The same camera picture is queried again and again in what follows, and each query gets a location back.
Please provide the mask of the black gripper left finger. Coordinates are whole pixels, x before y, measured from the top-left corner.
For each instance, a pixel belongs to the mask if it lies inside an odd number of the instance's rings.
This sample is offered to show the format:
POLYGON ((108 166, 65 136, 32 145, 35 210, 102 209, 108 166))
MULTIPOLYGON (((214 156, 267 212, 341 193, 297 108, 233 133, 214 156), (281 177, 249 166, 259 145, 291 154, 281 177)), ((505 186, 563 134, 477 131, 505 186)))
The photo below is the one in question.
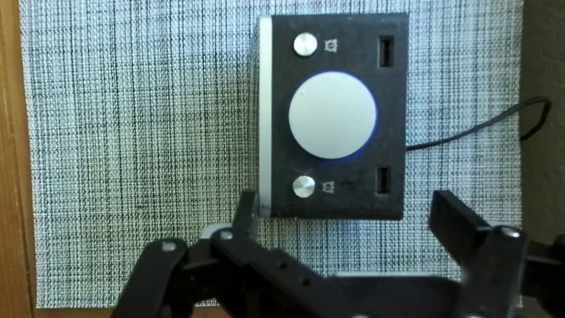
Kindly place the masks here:
POLYGON ((242 318, 330 318, 323 279, 252 239, 256 210, 256 195, 244 191, 231 225, 194 244, 182 239, 146 244, 111 318, 192 318, 203 301, 242 318))

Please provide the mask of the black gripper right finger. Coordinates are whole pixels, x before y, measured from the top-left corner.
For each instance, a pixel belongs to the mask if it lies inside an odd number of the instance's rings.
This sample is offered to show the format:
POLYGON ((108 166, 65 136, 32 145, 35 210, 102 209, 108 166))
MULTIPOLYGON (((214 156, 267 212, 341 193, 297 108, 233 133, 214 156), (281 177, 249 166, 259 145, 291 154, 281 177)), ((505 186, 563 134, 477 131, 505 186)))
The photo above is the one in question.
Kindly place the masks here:
POLYGON ((565 318, 565 235, 537 242, 508 225, 489 225, 450 191, 434 191, 429 230, 464 271, 454 318, 514 318, 521 297, 565 318))

